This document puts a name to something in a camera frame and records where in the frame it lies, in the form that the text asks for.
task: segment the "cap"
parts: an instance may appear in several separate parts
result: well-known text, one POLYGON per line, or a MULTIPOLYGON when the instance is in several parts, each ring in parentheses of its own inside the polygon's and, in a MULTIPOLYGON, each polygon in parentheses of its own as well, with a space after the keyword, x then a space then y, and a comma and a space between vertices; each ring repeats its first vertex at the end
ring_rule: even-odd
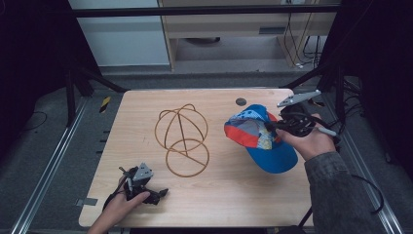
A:
POLYGON ((277 118, 260 104, 253 104, 233 115, 224 125, 225 135, 245 146, 255 163, 265 172, 280 174, 298 162, 294 148, 276 133, 267 131, 265 123, 277 118))

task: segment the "wall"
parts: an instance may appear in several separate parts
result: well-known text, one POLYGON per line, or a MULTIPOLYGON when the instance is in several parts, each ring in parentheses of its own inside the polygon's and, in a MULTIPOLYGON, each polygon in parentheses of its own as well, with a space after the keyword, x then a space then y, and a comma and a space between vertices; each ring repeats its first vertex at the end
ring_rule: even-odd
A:
MULTIPOLYGON (((156 0, 69 0, 73 9, 158 7, 156 0)), ((99 67, 169 65, 160 17, 78 19, 99 67)))

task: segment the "black backdrop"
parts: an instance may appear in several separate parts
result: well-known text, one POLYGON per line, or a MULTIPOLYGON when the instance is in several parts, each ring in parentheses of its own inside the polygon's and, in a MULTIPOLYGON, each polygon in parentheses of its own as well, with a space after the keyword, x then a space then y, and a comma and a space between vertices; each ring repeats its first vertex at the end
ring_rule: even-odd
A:
POLYGON ((65 85, 56 42, 101 75, 77 20, 41 14, 45 8, 69 10, 68 1, 5 0, 5 5, 0 16, 0 160, 32 115, 36 100, 65 85))
POLYGON ((377 136, 413 179, 413 7, 410 0, 374 0, 365 11, 371 1, 343 0, 360 7, 337 14, 320 63, 331 59, 362 16, 341 54, 344 72, 360 78, 363 106, 377 136))

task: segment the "sleeve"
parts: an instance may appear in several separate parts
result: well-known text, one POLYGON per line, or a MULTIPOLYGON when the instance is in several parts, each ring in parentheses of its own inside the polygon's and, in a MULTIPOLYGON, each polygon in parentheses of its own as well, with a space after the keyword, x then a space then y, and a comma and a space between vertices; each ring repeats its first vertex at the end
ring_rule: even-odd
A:
POLYGON ((368 204, 337 152, 320 154, 307 161, 305 168, 316 233, 379 233, 368 204))

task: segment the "black horizontal bar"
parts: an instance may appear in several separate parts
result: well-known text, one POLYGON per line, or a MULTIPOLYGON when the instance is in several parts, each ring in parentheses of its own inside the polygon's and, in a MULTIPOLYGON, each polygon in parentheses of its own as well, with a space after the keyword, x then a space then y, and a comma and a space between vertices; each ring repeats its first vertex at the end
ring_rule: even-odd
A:
POLYGON ((50 11, 48 15, 72 16, 75 18, 106 17, 149 17, 184 15, 232 15, 270 13, 329 13, 338 12, 340 4, 323 5, 256 5, 256 6, 202 6, 202 7, 161 7, 122 9, 79 9, 71 11, 50 11))

